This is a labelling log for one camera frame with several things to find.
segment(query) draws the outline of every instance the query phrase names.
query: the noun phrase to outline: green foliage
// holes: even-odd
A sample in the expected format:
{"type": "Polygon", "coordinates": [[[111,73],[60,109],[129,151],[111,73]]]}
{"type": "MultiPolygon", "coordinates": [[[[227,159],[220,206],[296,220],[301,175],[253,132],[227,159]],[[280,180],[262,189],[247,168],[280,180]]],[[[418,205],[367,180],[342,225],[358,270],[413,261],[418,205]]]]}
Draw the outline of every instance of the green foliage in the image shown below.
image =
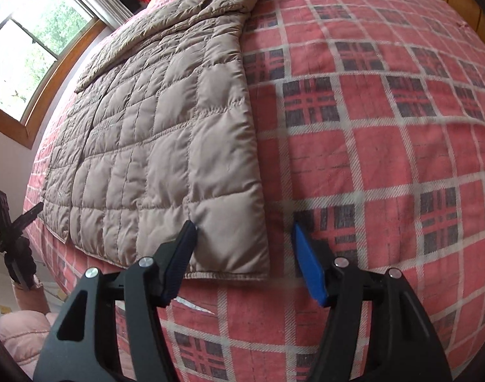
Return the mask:
{"type": "Polygon", "coordinates": [[[50,0],[33,33],[54,53],[60,54],[86,24],[66,0],[50,0]]]}
{"type": "MultiPolygon", "coordinates": [[[[53,53],[60,54],[85,26],[86,20],[68,4],[68,1],[48,1],[47,9],[43,11],[31,31],[53,53]]],[[[37,43],[34,43],[33,46],[32,52],[25,60],[25,65],[28,67],[32,78],[30,86],[35,90],[50,68],[50,56],[37,43]]]]}

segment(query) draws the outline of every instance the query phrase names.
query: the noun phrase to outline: wooden window frame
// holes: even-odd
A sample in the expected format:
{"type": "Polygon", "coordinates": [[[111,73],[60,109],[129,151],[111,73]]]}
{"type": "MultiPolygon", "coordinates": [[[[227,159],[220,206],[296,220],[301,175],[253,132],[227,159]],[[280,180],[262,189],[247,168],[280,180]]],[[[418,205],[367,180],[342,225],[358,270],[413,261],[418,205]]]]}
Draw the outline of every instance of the wooden window frame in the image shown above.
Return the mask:
{"type": "Polygon", "coordinates": [[[21,122],[0,109],[0,132],[25,148],[32,149],[44,116],[63,81],[81,55],[105,28],[106,24],[94,17],[79,33],[79,37],[71,42],[68,48],[65,48],[65,56],[55,62],[55,65],[43,78],[21,122]]]}

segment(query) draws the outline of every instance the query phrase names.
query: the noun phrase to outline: plaid pattern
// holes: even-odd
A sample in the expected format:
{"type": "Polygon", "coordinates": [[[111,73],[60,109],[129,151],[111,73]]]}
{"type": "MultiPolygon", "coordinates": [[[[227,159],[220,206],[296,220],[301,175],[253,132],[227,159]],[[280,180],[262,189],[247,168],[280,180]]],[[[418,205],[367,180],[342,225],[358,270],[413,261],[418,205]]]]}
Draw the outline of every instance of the plaid pattern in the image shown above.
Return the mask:
{"type": "MultiPolygon", "coordinates": [[[[476,354],[485,340],[485,47],[460,21],[440,0],[259,0],[241,46],[273,282],[183,282],[180,296],[206,311],[177,301],[159,310],[181,380],[305,380],[327,312],[298,277],[294,219],[361,268],[402,269],[455,374],[476,354]]],[[[69,86],[25,209],[39,201],[69,86]]],[[[66,291],[90,266],[118,269],[39,220],[28,233],[66,291]]],[[[353,376],[368,318],[363,309],[353,376]]]]}

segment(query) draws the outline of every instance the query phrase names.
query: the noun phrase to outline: pink fabric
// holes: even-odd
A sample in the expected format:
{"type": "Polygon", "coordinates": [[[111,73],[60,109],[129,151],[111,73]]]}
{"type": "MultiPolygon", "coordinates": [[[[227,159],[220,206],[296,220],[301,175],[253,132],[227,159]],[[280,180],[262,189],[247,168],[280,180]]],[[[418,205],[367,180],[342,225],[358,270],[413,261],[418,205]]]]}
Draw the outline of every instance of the pink fabric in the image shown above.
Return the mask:
{"type": "Polygon", "coordinates": [[[56,313],[32,310],[8,313],[0,319],[0,340],[23,371],[32,378],[40,350],[56,313]]]}

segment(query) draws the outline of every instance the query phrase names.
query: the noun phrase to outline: black clamp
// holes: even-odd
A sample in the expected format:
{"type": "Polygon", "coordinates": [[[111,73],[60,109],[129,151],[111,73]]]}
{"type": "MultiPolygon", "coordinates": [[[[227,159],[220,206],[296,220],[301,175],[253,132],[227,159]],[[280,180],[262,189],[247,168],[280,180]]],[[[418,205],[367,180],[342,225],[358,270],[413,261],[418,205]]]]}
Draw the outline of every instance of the black clamp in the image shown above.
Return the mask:
{"type": "Polygon", "coordinates": [[[115,325],[116,300],[126,305],[126,326],[139,382],[179,382],[156,307],[166,307],[179,287],[197,244],[187,221],[173,242],[129,269],[103,274],[86,270],[53,324],[33,376],[34,382],[129,382],[122,375],[115,325]]]}
{"type": "Polygon", "coordinates": [[[32,258],[30,241],[22,234],[23,230],[37,218],[43,207],[42,202],[38,203],[12,223],[7,195],[0,191],[0,252],[5,253],[4,262],[9,275],[25,290],[32,288],[37,266],[32,258]]]}
{"type": "Polygon", "coordinates": [[[331,308],[308,382],[350,379],[363,301],[372,302],[371,333],[364,374],[352,381],[452,381],[434,326],[400,270],[360,270],[298,223],[293,244],[311,296],[331,308]]]}

